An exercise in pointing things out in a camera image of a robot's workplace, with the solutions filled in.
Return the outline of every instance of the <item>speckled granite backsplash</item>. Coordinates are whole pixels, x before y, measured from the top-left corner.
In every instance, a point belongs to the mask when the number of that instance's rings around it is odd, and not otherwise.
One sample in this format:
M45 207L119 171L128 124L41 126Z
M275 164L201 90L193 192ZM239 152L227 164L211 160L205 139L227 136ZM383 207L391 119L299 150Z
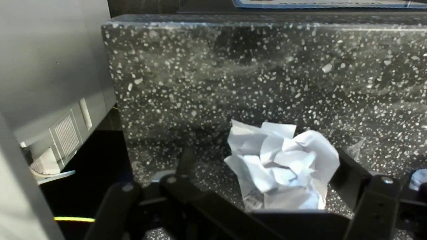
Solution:
M193 143L196 184L239 206L231 119L315 128L396 178L427 166L427 16L123 16L103 34L141 183ZM334 194L328 210L347 212Z

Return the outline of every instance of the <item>cable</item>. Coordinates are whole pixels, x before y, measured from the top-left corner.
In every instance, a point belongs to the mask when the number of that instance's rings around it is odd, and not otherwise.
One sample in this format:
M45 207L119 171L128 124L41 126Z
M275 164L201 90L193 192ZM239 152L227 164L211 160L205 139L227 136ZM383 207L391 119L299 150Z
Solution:
M55 222L95 223L92 218L56 216Z

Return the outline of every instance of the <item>white paper tissue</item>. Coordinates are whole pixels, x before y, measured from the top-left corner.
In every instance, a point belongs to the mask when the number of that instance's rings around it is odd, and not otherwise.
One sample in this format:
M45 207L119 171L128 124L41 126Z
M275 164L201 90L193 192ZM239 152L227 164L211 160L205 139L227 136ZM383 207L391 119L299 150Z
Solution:
M324 210L327 183L339 167L336 150L319 132L294 138L296 126L232 120L231 156L247 211Z

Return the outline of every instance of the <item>white paper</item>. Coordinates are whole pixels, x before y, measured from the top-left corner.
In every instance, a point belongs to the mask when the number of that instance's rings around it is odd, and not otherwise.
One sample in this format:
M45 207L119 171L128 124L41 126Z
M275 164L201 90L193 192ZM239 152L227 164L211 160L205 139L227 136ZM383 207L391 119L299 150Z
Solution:
M412 191L419 191L419 187L424 183L427 183L427 168L418 170L412 174L410 188Z
M232 122L224 162L239 180L245 210L323 210L327 183L339 159L319 132L296 138L295 126L263 123L260 128Z

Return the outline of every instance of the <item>black stone surface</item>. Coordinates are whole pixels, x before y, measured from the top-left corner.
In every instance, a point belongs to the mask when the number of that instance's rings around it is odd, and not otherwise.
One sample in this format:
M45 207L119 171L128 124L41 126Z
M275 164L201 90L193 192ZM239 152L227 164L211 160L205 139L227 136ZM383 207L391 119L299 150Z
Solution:
M315 128L398 179L427 166L422 12L123 16L103 35L141 183L192 143L196 184L239 206L231 119ZM350 215L335 194L327 208Z

